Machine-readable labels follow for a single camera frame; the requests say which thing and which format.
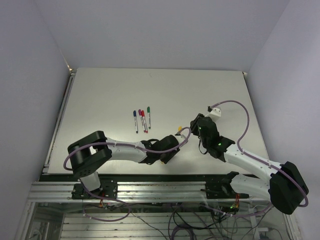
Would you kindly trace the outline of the purple pen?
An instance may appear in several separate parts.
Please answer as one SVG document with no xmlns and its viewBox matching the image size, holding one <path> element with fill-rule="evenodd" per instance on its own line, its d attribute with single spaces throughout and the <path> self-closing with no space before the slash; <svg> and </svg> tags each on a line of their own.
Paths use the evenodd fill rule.
<svg viewBox="0 0 320 240">
<path fill-rule="evenodd" d="M 145 127 L 144 127 L 144 122 L 143 122 L 143 117 L 142 116 L 139 116 L 140 117 L 140 120 L 141 120 L 141 124 L 142 124 L 142 129 L 143 129 L 143 132 L 145 132 Z"/>
</svg>

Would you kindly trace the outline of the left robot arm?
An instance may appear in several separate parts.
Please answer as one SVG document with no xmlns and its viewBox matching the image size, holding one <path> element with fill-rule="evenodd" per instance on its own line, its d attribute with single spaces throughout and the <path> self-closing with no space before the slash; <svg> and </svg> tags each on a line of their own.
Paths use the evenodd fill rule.
<svg viewBox="0 0 320 240">
<path fill-rule="evenodd" d="M 171 134 L 161 140 L 123 142 L 106 137 L 103 131 L 95 131 L 68 146 L 70 170 L 84 184 L 85 194 L 96 199 L 102 193 L 97 170 L 106 162 L 131 161 L 152 165 L 161 161 L 167 164 L 180 151 L 178 146 L 184 140 L 181 134 Z"/>
</svg>

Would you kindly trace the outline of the blue pen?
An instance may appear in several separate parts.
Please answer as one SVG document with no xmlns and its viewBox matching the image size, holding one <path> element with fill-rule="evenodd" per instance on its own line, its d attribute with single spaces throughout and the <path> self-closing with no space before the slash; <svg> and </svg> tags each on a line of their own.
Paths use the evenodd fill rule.
<svg viewBox="0 0 320 240">
<path fill-rule="evenodd" d="M 133 117 L 133 118 L 134 118 L 135 132 L 136 132 L 136 134 L 138 134 L 139 133 L 138 119 L 137 119 L 137 116 Z"/>
</svg>

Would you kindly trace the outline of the red pen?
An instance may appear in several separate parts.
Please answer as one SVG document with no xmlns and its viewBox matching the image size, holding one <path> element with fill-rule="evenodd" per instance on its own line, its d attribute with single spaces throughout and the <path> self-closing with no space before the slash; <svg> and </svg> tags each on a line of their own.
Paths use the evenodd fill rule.
<svg viewBox="0 0 320 240">
<path fill-rule="evenodd" d="M 145 129 L 144 131 L 146 133 L 148 133 L 149 131 L 148 131 L 148 125 L 147 125 L 146 116 L 145 117 L 142 116 L 142 119 L 143 119 L 143 124 L 144 124 L 144 129 Z"/>
</svg>

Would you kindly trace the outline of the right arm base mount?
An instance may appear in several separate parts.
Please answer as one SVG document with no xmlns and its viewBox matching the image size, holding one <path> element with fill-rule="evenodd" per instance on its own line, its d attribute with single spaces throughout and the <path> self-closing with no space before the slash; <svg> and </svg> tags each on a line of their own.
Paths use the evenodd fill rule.
<svg viewBox="0 0 320 240">
<path fill-rule="evenodd" d="M 200 189 L 205 193 L 208 200 L 217 199 L 247 199 L 249 197 L 246 193 L 238 193 L 231 187 L 231 182 L 235 177 L 240 175 L 239 172 L 231 171 L 228 174 L 205 174 L 202 175 L 204 180 L 204 187 Z"/>
</svg>

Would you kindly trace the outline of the green pen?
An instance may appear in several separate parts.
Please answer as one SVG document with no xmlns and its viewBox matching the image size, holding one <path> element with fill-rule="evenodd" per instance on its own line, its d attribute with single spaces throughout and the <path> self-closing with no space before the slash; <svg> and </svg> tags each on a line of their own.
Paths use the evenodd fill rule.
<svg viewBox="0 0 320 240">
<path fill-rule="evenodd" d="M 151 129 L 151 113 L 148 114 L 148 128 Z"/>
</svg>

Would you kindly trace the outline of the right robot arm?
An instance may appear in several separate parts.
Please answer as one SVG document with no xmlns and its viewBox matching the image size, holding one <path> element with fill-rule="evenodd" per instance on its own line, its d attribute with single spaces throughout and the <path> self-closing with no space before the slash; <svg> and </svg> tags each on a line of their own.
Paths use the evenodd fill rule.
<svg viewBox="0 0 320 240">
<path fill-rule="evenodd" d="M 190 122 L 190 128 L 192 134 L 199 138 L 205 153 L 254 175 L 248 177 L 238 172 L 228 173 L 220 186 L 224 197 L 253 195 L 271 202 L 280 212 L 291 215 L 308 195 L 309 189 L 292 162 L 278 163 L 241 150 L 233 140 L 220 135 L 216 123 L 208 115 L 198 114 Z"/>
</svg>

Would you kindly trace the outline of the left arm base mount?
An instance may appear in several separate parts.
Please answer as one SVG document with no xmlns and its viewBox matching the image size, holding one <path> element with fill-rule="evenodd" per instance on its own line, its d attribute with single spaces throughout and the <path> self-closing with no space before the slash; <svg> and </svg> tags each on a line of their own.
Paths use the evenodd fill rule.
<svg viewBox="0 0 320 240">
<path fill-rule="evenodd" d="M 88 193 L 82 183 L 77 183 L 73 186 L 71 192 L 72 200 L 90 200 L 90 199 L 101 199 L 109 198 L 116 199 L 118 194 L 118 184 L 113 180 L 103 181 L 101 187 L 90 191 Z"/>
</svg>

